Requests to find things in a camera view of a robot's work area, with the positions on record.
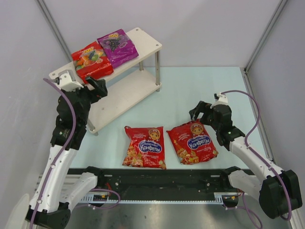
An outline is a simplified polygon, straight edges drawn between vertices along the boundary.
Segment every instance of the candy bag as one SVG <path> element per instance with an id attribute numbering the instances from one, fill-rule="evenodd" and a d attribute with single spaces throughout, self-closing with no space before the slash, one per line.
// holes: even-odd
<path id="1" fill-rule="evenodd" d="M 122 29 L 100 37 L 97 41 L 104 48 L 113 68 L 139 55 L 133 42 Z"/>
<path id="2" fill-rule="evenodd" d="M 123 166 L 166 169 L 163 126 L 157 128 L 125 127 L 131 139 Z"/>
<path id="3" fill-rule="evenodd" d="M 103 48 L 97 42 L 89 44 L 71 56 L 75 71 L 84 83 L 88 83 L 85 78 L 89 75 L 97 80 L 113 73 L 113 67 Z"/>
<path id="4" fill-rule="evenodd" d="M 191 165 L 209 161 L 218 155 L 199 119 L 168 130 L 167 133 L 182 164 Z"/>

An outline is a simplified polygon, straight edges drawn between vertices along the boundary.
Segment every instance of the light blue table surface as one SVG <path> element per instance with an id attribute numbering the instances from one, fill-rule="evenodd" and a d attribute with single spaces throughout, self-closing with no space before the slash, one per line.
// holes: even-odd
<path id="1" fill-rule="evenodd" d="M 120 80 L 118 76 L 107 86 Z M 244 81 L 238 67 L 163 67 L 161 68 L 160 92 L 154 92 L 147 98 L 119 116 L 99 131 L 98 136 L 87 132 L 81 148 L 74 158 L 71 168 L 130 168 L 122 166 L 130 140 L 124 127 L 157 127 L 164 126 L 165 162 L 168 169 L 211 169 L 247 166 L 231 152 L 218 145 L 215 131 L 206 129 L 219 152 L 217 158 L 196 165 L 181 165 L 166 133 L 173 127 L 190 121 L 188 112 L 195 108 L 200 100 L 214 103 L 214 93 L 227 90 L 246 91 Z M 245 134 L 255 124 L 255 118 L 246 95 L 227 94 L 232 109 L 233 124 Z M 264 155 L 264 148 L 258 130 L 249 137 L 249 141 Z"/>

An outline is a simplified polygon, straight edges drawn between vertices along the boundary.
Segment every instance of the red candy bag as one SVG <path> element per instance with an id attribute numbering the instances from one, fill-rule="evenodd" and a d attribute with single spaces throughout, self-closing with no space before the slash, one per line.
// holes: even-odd
<path id="1" fill-rule="evenodd" d="M 218 155 L 199 119 L 168 130 L 167 133 L 182 164 L 191 165 L 209 161 Z"/>
<path id="2" fill-rule="evenodd" d="M 71 56 L 75 71 L 84 83 L 88 83 L 85 78 L 89 75 L 93 79 L 98 80 L 103 76 L 113 73 L 112 65 L 103 48 L 97 42 L 92 42 Z"/>
<path id="3" fill-rule="evenodd" d="M 166 169 L 163 126 L 157 128 L 125 127 L 131 139 L 123 166 Z"/>

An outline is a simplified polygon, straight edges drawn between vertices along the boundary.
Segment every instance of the blue label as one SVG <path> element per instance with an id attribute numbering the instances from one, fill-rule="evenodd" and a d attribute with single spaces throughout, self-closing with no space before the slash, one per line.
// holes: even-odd
<path id="1" fill-rule="evenodd" d="M 158 154 L 162 151 L 162 146 L 153 141 L 143 140 L 139 143 L 139 149 L 144 153 L 153 152 Z"/>
<path id="2" fill-rule="evenodd" d="M 198 147 L 207 145 L 210 142 L 211 142 L 210 137 L 207 135 L 203 135 L 203 136 L 197 136 L 195 138 L 191 138 L 190 140 L 187 141 L 187 145 L 191 149 L 198 149 Z"/>

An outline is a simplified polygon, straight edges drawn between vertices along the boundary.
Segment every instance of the purple package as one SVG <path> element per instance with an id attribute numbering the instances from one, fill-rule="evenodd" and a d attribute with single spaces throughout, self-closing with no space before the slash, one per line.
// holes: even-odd
<path id="1" fill-rule="evenodd" d="M 113 68 L 139 55 L 133 42 L 122 29 L 100 37 L 97 41 L 103 47 Z"/>

